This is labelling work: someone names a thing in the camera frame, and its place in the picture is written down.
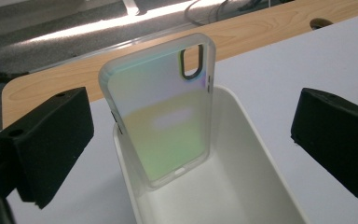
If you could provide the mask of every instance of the black foam block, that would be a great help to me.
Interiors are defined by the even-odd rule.
[[[358,105],[328,92],[303,89],[291,133],[358,198]]]
[[[0,132],[0,153],[20,170],[17,190],[22,200],[46,206],[93,132],[85,88],[51,97]]]

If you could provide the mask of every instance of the floor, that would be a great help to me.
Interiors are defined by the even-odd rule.
[[[120,0],[32,0],[0,7],[0,130],[1,91],[8,77],[285,2],[262,0],[245,7],[249,1],[136,0],[136,17],[127,15]]]

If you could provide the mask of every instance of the phone case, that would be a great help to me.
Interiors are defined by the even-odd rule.
[[[198,68],[187,73],[191,47]],[[100,71],[103,95],[132,143],[127,157],[152,189],[209,155],[214,62],[213,41],[194,34],[114,59]]]

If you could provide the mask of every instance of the wooden surface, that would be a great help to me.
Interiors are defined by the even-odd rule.
[[[102,98],[98,72],[104,63],[180,36],[208,35],[216,45],[219,61],[310,32],[310,21],[315,18],[339,22],[355,16],[358,16],[358,0],[296,0],[20,77],[9,82],[3,90],[3,126],[5,128],[61,91],[85,86],[90,101]]]

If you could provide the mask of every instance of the white container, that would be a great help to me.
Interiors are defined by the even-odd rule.
[[[214,87],[211,127],[208,159],[152,190],[129,163],[129,144],[115,126],[118,159],[137,223],[306,223],[254,125],[226,88]]]

